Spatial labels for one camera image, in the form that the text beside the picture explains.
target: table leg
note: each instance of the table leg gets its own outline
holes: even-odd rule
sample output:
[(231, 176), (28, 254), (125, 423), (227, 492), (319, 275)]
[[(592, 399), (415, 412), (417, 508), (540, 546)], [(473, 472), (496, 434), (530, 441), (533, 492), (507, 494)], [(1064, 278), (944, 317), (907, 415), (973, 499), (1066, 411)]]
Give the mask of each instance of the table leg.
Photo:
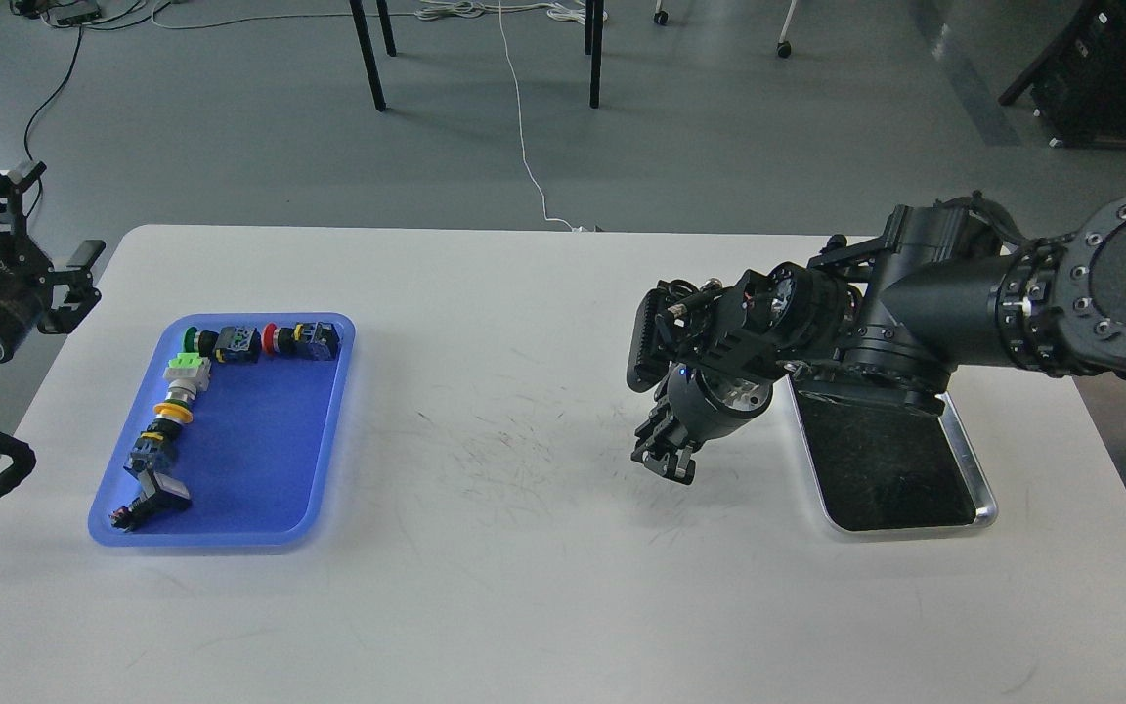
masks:
[(359, 35), (363, 65), (367, 68), (367, 84), (372, 86), (372, 101), (376, 104), (376, 110), (384, 113), (385, 93), (381, 89), (381, 74), (376, 71), (376, 56), (372, 53), (372, 36), (367, 34), (367, 15), (363, 14), (363, 0), (350, 0), (350, 14), (354, 15), (354, 32)]
[(593, 12), (584, 17), (588, 32), (593, 32), (593, 72), (589, 74), (589, 106), (598, 107), (598, 92), (602, 88), (602, 17), (606, 0), (589, 0)]
[(593, 17), (595, 0), (584, 0), (584, 55), (593, 53), (593, 26), (589, 18)]
[(385, 37), (385, 54), (397, 55), (397, 46), (394, 45), (394, 27), (388, 26), (388, 6), (385, 0), (376, 0), (376, 12), (381, 15), (381, 35)]

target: electrical component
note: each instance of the electrical component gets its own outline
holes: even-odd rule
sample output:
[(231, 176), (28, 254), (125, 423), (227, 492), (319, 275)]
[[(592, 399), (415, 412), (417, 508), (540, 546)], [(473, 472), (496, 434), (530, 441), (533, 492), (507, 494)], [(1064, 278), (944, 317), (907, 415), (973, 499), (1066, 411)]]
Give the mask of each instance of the electrical component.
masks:
[(59, 5), (51, 8), (48, 12), (51, 21), (55, 26), (79, 26), (102, 17), (102, 10), (93, 0), (77, 0), (71, 5)]
[(260, 344), (259, 330), (251, 326), (227, 326), (220, 330), (215, 338), (214, 357), (222, 365), (254, 364), (259, 360)]
[(278, 327), (263, 326), (263, 355), (269, 357), (302, 357), (304, 359), (336, 359), (341, 340), (332, 323), (310, 322)]

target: scratch mark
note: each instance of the scratch mark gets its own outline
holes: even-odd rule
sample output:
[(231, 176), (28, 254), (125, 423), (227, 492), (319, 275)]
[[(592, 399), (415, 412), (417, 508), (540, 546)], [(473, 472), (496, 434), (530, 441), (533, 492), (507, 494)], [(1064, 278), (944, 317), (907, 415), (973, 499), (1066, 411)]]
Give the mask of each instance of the scratch mark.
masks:
[(463, 572), (464, 574), (467, 574), (470, 578), (472, 578), (474, 582), (481, 585), (481, 587), (489, 589), (489, 591), (491, 591), (492, 594), (498, 592), (498, 589), (494, 587), (494, 585), (489, 583), (489, 580), (482, 578), (481, 574), (475, 574), (475, 572), (472, 571), (472, 569), (462, 564), (462, 562), (455, 562), (452, 560), (450, 564), (455, 565), (456, 569)]
[(146, 569), (148, 571), (152, 571), (154, 574), (159, 574), (160, 578), (175, 583), (176, 587), (180, 588), (181, 591), (184, 591), (185, 594), (189, 594), (189, 596), (191, 597), (194, 596), (194, 590), (189, 588), (187, 583), (180, 581), (179, 579), (176, 579), (168, 572), (160, 570), (159, 567), (145, 567), (144, 569)]
[(403, 522), (402, 509), (396, 504), (394, 505), (394, 517), (397, 518), (397, 529), (402, 532), (403, 537), (406, 538), (406, 543), (411, 544), (411, 552), (414, 552), (415, 559), (420, 560), (419, 545), (415, 545), (415, 538), (411, 537), (411, 532), (406, 529), (406, 522)]
[(486, 481), (486, 482), (489, 482), (489, 484), (509, 485), (510, 489), (516, 489), (516, 490), (519, 490), (519, 491), (524, 491), (524, 493), (530, 493), (533, 496), (533, 499), (537, 499), (537, 502), (539, 502), (539, 504), (542, 504), (542, 505), (545, 506), (545, 500), (542, 499), (542, 494), (537, 493), (537, 491), (535, 491), (535, 490), (528, 489), (527, 485), (518, 485), (518, 484), (515, 484), (515, 482), (503, 481), (503, 480), (500, 480), (500, 478), (491, 478), (491, 476), (486, 476), (486, 475), (476, 475), (475, 478), (477, 478), (477, 480), (481, 480), (481, 481)]
[(143, 659), (146, 656), (146, 652), (149, 652), (149, 650), (143, 650), (142, 652), (137, 652), (137, 658), (129, 660), (129, 663), (125, 665), (124, 669), (127, 670), (129, 668), (133, 668), (134, 665), (137, 665), (137, 660)]
[(524, 359), (527, 359), (528, 362), (531, 362), (531, 364), (535, 364), (535, 365), (540, 365), (542, 364), (540, 359), (536, 359), (536, 358), (529, 357), (528, 355), (524, 355), (522, 351), (519, 351), (519, 349), (516, 349), (515, 347), (510, 348), (510, 351), (515, 353), (515, 355), (517, 355), (519, 357), (524, 357)]
[(221, 642), (245, 641), (245, 639), (248, 639), (248, 638), (254, 638), (257, 635), (268, 635), (268, 633), (276, 633), (276, 632), (278, 632), (278, 630), (280, 630), (280, 629), (278, 629), (278, 627), (263, 627), (263, 629), (259, 629), (259, 630), (253, 630), (253, 632), (250, 632), (250, 633), (241, 633), (241, 635), (227, 635), (227, 636), (224, 636), (224, 638), (216, 638), (216, 639), (213, 639), (213, 641), (202, 642), (202, 644), (199, 647), (197, 647), (196, 649), (190, 650), (190, 652), (197, 652), (199, 650), (206, 650), (207, 648), (216, 645), (216, 644), (220, 644)]
[(1024, 687), (1027, 686), (1029, 681), (1033, 681), (1033, 676), (1035, 676), (1037, 668), (1040, 668), (1040, 660), (1037, 660), (1036, 663), (1033, 663), (1033, 668), (1028, 670), (1028, 674), (1024, 676), (1022, 680), (1019, 680), (1019, 685), (1015, 685), (1013, 687), (1010, 687), (1010, 689), (1002, 690), (1001, 696), (1010, 696), (1011, 694), (1015, 694), (1016, 692), (1024, 689)]
[(345, 623), (345, 627), (349, 630), (350, 635), (352, 635), (354, 639), (356, 639), (356, 641), (359, 642), (359, 645), (361, 645), (364, 650), (372, 650), (372, 648), (367, 645), (367, 641), (363, 641), (363, 636), (359, 635), (358, 627), (354, 626), (354, 623), (351, 621), (347, 621), (347, 623)]

